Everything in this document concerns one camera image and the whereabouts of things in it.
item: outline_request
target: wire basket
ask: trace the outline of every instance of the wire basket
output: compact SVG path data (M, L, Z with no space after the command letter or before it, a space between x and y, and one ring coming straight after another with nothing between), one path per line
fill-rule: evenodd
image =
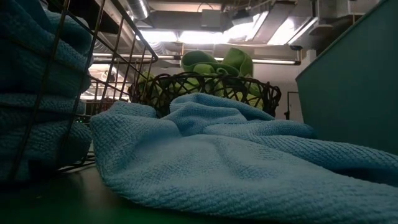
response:
M200 75L184 72L176 75L161 74L153 80L130 86L131 101L156 109L158 117L170 113L171 101L190 93L207 93L240 101L275 116L281 92L269 82L230 75Z
M35 173L31 176L31 179L41 179L43 177L49 177L54 174L58 174L59 172L64 172L71 169L76 169L79 167L87 166L93 164L95 162L95 157L93 155L92 150L89 150L84 156L81 156L75 162L71 162L70 164L63 164L61 163L61 159L63 156L63 148L67 143L70 141L71 136L71 129L78 123L83 123L88 125L91 116L100 113L106 109L108 109L115 101L122 100L125 98L129 98L129 93L127 92L127 85L130 85L134 82L138 81L139 76L143 76L141 73L143 65L149 65L149 70L152 63L158 60L158 56L152 50L150 45L144 39L142 34L139 32L138 28L134 25L131 17L127 14L126 10L120 4L118 0L99 0L97 1L99 5L98 16L95 21L95 27L89 28L87 24L82 22L79 18L75 17L69 10L68 7L70 5L70 0L64 0L63 4L60 4L57 0L48 0L50 4L53 4L59 11L60 11L60 20L57 25L57 28L54 32L54 38L51 43L51 47L48 49L44 49L41 52L38 52L36 49L30 48L28 44L24 44L23 42L10 38L7 34L0 34L0 40L8 41L9 43L14 44L15 46L24 49L25 51L29 52L30 54L34 54L35 57L39 58L40 60L46 61L46 66L43 69L42 78L40 84L37 85L38 91L29 93L34 95L32 99L32 104L30 106L21 106L16 103L5 103L0 102L0 112L3 111L13 111L14 114L23 113L26 116L26 122L23 124L24 129L21 131L21 138L19 139L18 146L15 147L14 155L10 156L10 169L8 174L6 175L6 179L0 180L0 184L3 185L14 185L15 183L19 182L16 181L16 175L18 170L21 169L21 161L25 159L26 147L29 146L30 142L35 141L32 137L32 130L35 129L37 125L44 124L43 117L48 118L51 116L63 116L63 120L67 121L65 123L64 130L66 130L59 141L58 148L55 149L55 162L50 167L47 164L43 164L40 161L35 159L31 159L28 161L29 165L29 172ZM99 28L101 25L101 20L104 15L104 11L106 11L107 7L113 7L116 9L113 15L118 15L118 21L115 21L118 26L118 34L116 36L115 42L110 44L109 42L105 41L101 38L99 33ZM59 46L62 44L62 32L65 27L65 21L67 19L73 19L80 27L82 27L85 32L88 32L92 36L92 41L90 45L90 49L88 51L88 56L86 58L84 69L76 69L76 68L69 68L74 69L76 74L81 75L81 81L76 86L77 94L76 97L72 99L74 101L73 104L67 107L66 111L63 112L55 112L52 110L45 109L45 97L46 91L50 88L50 81L53 77L54 69L59 68L59 66L66 66L63 64L61 60L58 58L58 51ZM122 57L121 54L118 52L118 44L121 38L122 33L125 30L129 30L132 33L132 36L128 38L130 43L128 43L131 48L129 51L129 57ZM111 52L111 60L109 61L109 74L111 73L115 64L118 66L119 70L119 63L123 63L127 65L125 74L129 73L129 70L134 71L134 79L133 82L127 81L127 75L121 80L111 80L111 76L108 75L106 80L101 80L96 77L92 77L88 73L88 69L92 64L92 55L93 50L95 48L96 43L102 43L102 45L107 48ZM133 58L133 53L137 53L137 49L135 46L140 46L140 54L142 53L141 58ZM86 110L82 113L79 113L78 110L80 109L80 94L83 89L83 82L85 79L89 78L91 80L91 86L95 88L95 96L94 99L89 100L86 102ZM12 89L9 90L12 93L18 92L19 90Z

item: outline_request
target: green countertop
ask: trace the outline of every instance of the green countertop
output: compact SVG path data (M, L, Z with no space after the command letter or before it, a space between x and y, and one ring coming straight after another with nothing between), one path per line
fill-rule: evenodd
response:
M0 202L1 223L247 222L136 205L105 187L95 166L3 191Z

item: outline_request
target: stack of towels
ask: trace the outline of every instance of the stack of towels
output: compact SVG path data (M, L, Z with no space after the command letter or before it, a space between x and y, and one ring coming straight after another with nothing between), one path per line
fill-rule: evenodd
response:
M7 179L13 159L41 89L60 22L60 14L42 8L39 0L2 0L0 7L0 181ZM16 180L36 175L36 167L53 171L81 159L91 142L90 129L74 123L65 142L68 120L81 92L90 86L85 72L91 35L66 17L55 61L24 149ZM80 102L77 113L83 114Z
M115 102L92 117L98 170L141 205L281 223L398 223L398 157L315 139L238 101L194 93L170 114Z

